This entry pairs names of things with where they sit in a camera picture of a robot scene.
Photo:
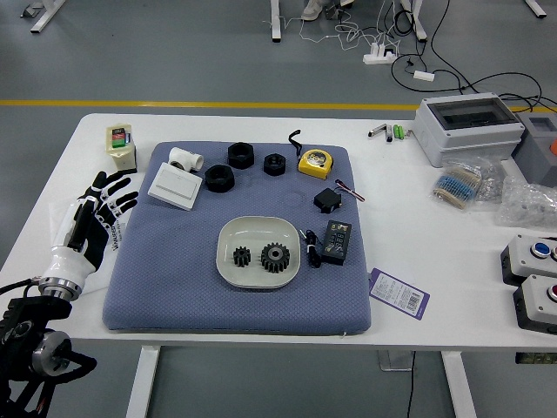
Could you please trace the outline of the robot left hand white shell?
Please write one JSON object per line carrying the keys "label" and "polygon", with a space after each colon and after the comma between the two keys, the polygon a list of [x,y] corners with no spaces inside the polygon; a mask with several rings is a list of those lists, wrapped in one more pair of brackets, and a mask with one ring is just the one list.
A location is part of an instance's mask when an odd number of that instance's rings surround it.
{"label": "robot left hand white shell", "polygon": [[77,198],[64,215],[51,249],[51,263],[39,281],[43,293],[65,288],[76,298],[82,291],[85,279],[102,264],[112,227],[137,203],[137,192],[114,197],[130,182],[122,172],[99,172]]}

